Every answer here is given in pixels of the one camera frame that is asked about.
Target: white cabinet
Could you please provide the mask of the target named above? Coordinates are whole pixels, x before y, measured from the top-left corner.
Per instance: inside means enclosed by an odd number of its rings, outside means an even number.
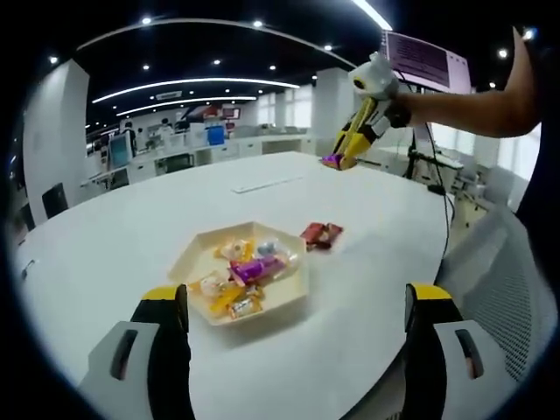
[[[239,144],[239,157],[261,156],[263,154],[263,142],[243,142]]]
[[[156,177],[156,164],[148,162],[145,164],[129,164],[127,167],[129,175],[129,184],[145,181],[146,179]]]
[[[301,152],[308,155],[317,154],[317,140],[314,138],[303,138],[301,140]]]
[[[239,147],[237,144],[224,144],[211,150],[212,163],[225,162],[239,158]]]

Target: black cable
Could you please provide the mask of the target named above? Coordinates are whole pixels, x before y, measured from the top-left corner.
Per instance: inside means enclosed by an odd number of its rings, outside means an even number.
[[[411,93],[412,89],[410,88],[406,77],[404,77],[403,72],[401,72],[400,70],[396,69],[396,71],[401,75],[402,77],[402,81],[404,81],[404,83],[406,84],[407,88],[409,89],[409,91]],[[441,186],[442,190],[444,191],[444,208],[445,208],[445,227],[447,229],[447,235],[445,237],[445,246],[444,246],[444,253],[441,257],[441,259],[443,260],[445,257],[445,253],[447,252],[447,247],[449,245],[449,233],[450,233],[450,226],[449,226],[449,215],[447,213],[447,200],[449,199],[449,197],[447,197],[447,191],[445,190],[444,187],[444,179],[441,176],[441,172],[439,171],[439,164],[438,164],[438,154],[436,153],[436,143],[434,142],[433,136],[431,135],[431,131],[430,131],[430,127],[428,126],[428,123],[426,122],[426,129],[428,130],[428,136],[430,137],[430,142],[431,142],[431,149],[434,152],[434,162],[435,162],[435,166],[436,166],[436,171],[437,171],[437,177],[439,178],[439,185]],[[455,213],[455,207],[454,205],[451,203],[451,206],[453,207],[453,212]]]

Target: black ceiling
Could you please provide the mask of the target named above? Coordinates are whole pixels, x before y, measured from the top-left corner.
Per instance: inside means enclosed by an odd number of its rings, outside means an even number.
[[[511,59],[498,60],[499,47],[513,46],[511,25],[536,25],[543,10],[538,1],[503,6],[490,2],[434,2],[421,0],[368,0],[394,31],[429,41],[469,61],[472,84],[486,88],[490,80],[505,83]],[[97,1],[79,6],[49,5],[57,24],[44,33],[48,54],[74,58],[91,76],[90,99],[125,88],[190,77],[249,77],[311,81],[315,72],[329,67],[349,68],[322,52],[260,31],[217,24],[149,26],[104,39],[78,52],[76,48],[104,33],[139,23],[145,15],[165,18],[215,18],[267,27],[317,45],[332,44],[334,52],[360,64],[379,48],[381,30],[351,0],[239,0],[209,1]],[[215,59],[220,66],[212,65]],[[142,69],[144,63],[150,70]],[[277,70],[269,70],[270,65]],[[194,97],[255,95],[260,87],[243,84],[178,85],[119,96],[88,105],[89,122],[114,123],[118,110],[148,106],[150,95],[183,89]]]

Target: ceiling light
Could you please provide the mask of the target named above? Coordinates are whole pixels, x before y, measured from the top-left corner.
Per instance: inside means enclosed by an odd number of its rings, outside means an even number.
[[[535,28],[527,28],[523,33],[523,40],[530,41],[535,37],[536,29]]]
[[[384,31],[393,31],[393,28],[377,10],[375,10],[366,0],[352,0],[356,6],[370,16]]]
[[[158,107],[167,107],[169,105],[179,105],[180,103],[193,103],[193,102],[206,102],[206,105],[209,105],[209,101],[255,101],[255,96],[217,96],[212,98],[199,98],[199,99],[183,99],[181,101],[171,101],[171,102],[162,102],[157,105],[151,105],[149,107],[141,107],[136,109],[131,109],[129,111],[121,112],[116,116],[124,116],[128,113],[138,112],[138,111],[145,111],[146,109],[153,109]]]
[[[182,83],[206,83],[206,82],[213,82],[213,81],[226,81],[226,82],[233,82],[233,83],[255,83],[256,85],[269,85],[269,86],[279,86],[281,88],[290,88],[290,89],[299,89],[300,86],[292,85],[290,83],[283,83],[281,81],[271,81],[271,80],[258,80],[258,79],[237,79],[233,77],[207,77],[202,79],[183,79],[183,80],[171,80],[171,81],[160,81],[159,83],[151,83],[150,85],[142,85],[137,87],[132,87],[130,89],[125,89],[120,92],[115,92],[113,94],[108,94],[101,98],[94,99],[92,103],[97,103],[101,101],[105,101],[109,98],[114,98],[118,95],[129,94],[130,92],[136,92],[137,90],[148,89],[148,88],[158,88],[160,86],[168,86],[168,85],[178,85]]]

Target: hexagonal tray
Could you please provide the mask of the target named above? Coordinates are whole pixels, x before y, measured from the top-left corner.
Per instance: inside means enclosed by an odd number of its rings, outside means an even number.
[[[168,274],[169,279],[176,284],[190,284],[210,274],[213,270],[227,273],[229,262],[223,258],[214,257],[214,250],[232,237],[245,240],[255,238],[256,243],[277,238],[291,252],[298,255],[298,265],[297,269],[263,286],[265,298],[262,301],[262,311],[238,319],[231,319],[228,316],[216,318],[210,312],[207,301],[203,297],[189,294],[188,301],[191,306],[211,325],[225,326],[253,319],[307,296],[309,270],[305,240],[256,222],[197,234],[173,265]]]

